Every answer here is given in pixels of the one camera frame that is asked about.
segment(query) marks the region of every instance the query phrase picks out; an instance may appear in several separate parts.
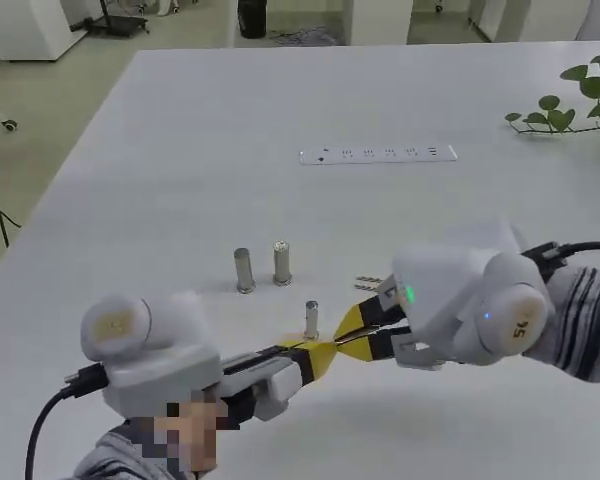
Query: black trash can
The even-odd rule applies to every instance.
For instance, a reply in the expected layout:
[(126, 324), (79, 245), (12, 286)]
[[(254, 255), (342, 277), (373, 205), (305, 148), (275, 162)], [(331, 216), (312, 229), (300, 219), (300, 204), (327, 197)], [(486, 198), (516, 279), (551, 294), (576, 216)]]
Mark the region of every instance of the black trash can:
[(267, 35), (267, 0), (239, 0), (238, 21), (244, 38), (264, 38)]

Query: person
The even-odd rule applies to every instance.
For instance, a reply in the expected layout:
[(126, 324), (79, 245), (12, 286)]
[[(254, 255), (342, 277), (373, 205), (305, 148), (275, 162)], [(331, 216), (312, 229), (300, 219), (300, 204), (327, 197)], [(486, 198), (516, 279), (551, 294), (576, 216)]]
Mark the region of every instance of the person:
[[(600, 383), (600, 270), (566, 266), (547, 282), (556, 313), (523, 356)], [(168, 405), (167, 416), (128, 419), (78, 465), (73, 480), (193, 480), (217, 467), (216, 433), (232, 429), (212, 391)]]

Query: white cabinet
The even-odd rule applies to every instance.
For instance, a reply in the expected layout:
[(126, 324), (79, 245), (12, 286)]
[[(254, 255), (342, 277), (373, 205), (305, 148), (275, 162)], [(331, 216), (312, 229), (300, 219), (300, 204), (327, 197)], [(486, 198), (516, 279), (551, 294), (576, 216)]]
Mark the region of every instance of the white cabinet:
[(470, 15), (493, 42), (575, 40), (589, 0), (473, 0)]
[(57, 60), (83, 36), (59, 0), (0, 0), (2, 60)]
[(405, 45), (412, 10), (413, 0), (346, 0), (347, 45)]
[(593, 0), (578, 40), (600, 40), (600, 0)]
[(496, 40), (506, 7), (507, 0), (487, 0), (484, 4), (482, 17), (478, 22), (478, 27), (489, 40)]

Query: green indicator light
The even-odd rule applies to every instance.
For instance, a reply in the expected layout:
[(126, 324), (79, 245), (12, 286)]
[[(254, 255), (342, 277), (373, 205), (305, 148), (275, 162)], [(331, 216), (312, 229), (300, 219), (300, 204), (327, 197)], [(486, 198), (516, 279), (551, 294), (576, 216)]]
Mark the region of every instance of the green indicator light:
[(406, 294), (407, 294), (407, 301), (408, 301), (409, 303), (414, 303), (414, 302), (416, 301), (416, 296), (415, 296), (415, 294), (413, 293), (413, 288), (411, 288), (411, 287), (407, 287), (407, 288), (405, 289), (405, 292), (406, 292)]

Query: white table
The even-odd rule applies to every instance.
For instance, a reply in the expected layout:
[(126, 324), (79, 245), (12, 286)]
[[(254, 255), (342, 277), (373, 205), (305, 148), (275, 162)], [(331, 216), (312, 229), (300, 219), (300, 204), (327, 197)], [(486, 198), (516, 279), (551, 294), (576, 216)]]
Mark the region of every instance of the white table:
[[(0, 265), (0, 479), (22, 477), (40, 408), (87, 364), (79, 322), (104, 294), (197, 289), (229, 355), (299, 331), (309, 299), (335, 326), (365, 298), (354, 276), (387, 274), (399, 246), (458, 222), (505, 212), (532, 243), (600, 239), (600, 135), (520, 138), (501, 121), (545, 93), (581, 105), (557, 77), (598, 52), (139, 53)], [(315, 146), (427, 142), (460, 160), (298, 162)], [(284, 289), (268, 282), (278, 239), (292, 245)], [(237, 247), (252, 252), (252, 295), (234, 290)], [(64, 402), (35, 478), (69, 475), (117, 421), (97, 394)], [(221, 438), (214, 480), (600, 478), (600, 386), (524, 359), (429, 373), (342, 357), (286, 415)]]

